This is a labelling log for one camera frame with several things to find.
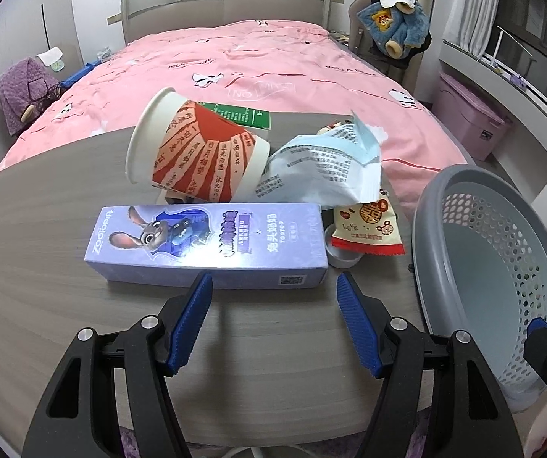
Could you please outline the red and white paper cup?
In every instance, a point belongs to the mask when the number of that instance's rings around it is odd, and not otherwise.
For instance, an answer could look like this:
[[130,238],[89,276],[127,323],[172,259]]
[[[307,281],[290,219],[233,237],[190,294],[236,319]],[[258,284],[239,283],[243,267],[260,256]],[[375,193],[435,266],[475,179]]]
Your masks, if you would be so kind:
[[172,88],[150,100],[129,142],[125,174],[209,203],[250,199],[270,144]]

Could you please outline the purple plush garment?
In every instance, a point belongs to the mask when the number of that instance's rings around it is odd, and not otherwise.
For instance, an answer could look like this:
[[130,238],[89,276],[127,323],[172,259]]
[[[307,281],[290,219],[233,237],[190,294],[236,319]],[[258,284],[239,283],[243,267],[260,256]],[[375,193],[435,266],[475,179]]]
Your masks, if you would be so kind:
[[0,76],[0,108],[16,137],[61,96],[60,83],[37,58],[25,58]]

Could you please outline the white tape roll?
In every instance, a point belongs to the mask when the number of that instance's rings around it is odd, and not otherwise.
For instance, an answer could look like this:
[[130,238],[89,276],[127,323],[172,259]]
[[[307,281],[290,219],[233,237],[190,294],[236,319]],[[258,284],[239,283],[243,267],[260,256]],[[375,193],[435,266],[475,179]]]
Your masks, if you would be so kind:
[[331,224],[325,230],[325,247],[330,267],[347,270],[357,265],[365,256],[363,253],[346,250],[332,245],[332,235],[336,230],[336,226]]

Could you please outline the purple toothpaste box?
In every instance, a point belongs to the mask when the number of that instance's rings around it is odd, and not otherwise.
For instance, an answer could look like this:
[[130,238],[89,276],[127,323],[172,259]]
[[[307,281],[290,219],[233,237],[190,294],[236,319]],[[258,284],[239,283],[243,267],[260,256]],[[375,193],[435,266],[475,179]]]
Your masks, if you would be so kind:
[[218,290],[309,289],[328,269],[321,210],[308,203],[105,207],[84,261],[109,281]]

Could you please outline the pink bed duvet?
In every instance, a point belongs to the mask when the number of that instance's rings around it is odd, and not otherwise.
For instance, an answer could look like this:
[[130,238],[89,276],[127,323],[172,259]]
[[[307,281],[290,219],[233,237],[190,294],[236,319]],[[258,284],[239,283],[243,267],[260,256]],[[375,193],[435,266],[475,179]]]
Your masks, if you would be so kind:
[[316,25],[248,20],[151,34],[77,81],[20,135],[0,171],[66,144],[137,124],[164,87],[196,102],[271,113],[356,114],[383,128],[383,171],[406,215],[433,176],[466,157],[396,81]]

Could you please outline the grey perforated plastic trash basket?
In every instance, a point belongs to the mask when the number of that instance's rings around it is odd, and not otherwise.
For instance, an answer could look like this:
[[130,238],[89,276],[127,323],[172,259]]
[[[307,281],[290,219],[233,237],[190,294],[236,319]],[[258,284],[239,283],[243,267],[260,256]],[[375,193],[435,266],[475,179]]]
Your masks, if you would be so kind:
[[412,226],[415,282],[429,331],[468,332],[511,411],[545,385],[524,359],[533,318],[547,321],[547,229],[524,198],[478,166],[450,166],[426,185]]

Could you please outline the grey upholstered bed headboard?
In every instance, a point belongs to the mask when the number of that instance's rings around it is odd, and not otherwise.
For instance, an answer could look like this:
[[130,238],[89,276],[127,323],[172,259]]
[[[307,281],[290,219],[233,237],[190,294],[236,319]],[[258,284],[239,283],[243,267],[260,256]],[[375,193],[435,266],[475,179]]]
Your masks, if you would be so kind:
[[120,22],[129,44],[150,34],[212,28],[245,20],[329,24],[331,0],[121,0]]

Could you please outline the blue plush jacket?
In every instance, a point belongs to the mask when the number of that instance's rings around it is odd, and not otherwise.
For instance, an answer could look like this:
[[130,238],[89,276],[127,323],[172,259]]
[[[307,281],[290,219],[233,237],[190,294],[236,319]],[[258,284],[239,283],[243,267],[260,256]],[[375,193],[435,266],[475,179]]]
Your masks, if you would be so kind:
[[423,53],[432,41],[430,18],[417,0],[372,0],[357,19],[379,52],[392,60]]

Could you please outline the dark chair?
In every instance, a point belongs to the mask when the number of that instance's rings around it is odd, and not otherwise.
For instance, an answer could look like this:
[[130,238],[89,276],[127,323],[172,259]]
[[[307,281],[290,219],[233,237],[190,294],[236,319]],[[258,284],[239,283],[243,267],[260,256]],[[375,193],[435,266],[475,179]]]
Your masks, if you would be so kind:
[[417,82],[421,56],[426,52],[432,43],[432,35],[428,33],[426,40],[420,48],[409,53],[409,56],[403,60],[394,60],[382,54],[375,45],[372,36],[366,30],[363,23],[358,19],[357,14],[367,8],[375,0],[354,0],[348,9],[350,21],[349,30],[349,50],[362,59],[380,70],[381,73],[397,81],[405,89],[413,92]]

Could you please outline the red snack packet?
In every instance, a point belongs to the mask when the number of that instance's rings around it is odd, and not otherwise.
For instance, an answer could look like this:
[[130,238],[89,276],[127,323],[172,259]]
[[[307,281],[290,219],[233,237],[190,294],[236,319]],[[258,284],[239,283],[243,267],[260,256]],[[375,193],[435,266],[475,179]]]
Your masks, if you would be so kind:
[[336,248],[378,256],[406,253],[397,213],[384,189],[377,201],[335,209],[333,220],[331,245]]

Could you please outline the pink plastic storage box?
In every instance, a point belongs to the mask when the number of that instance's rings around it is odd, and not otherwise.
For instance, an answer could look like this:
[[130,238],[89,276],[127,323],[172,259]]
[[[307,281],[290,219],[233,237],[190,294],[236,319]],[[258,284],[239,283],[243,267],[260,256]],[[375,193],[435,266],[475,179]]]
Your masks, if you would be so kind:
[[443,71],[432,112],[468,153],[481,161],[493,152],[510,126],[488,102]]

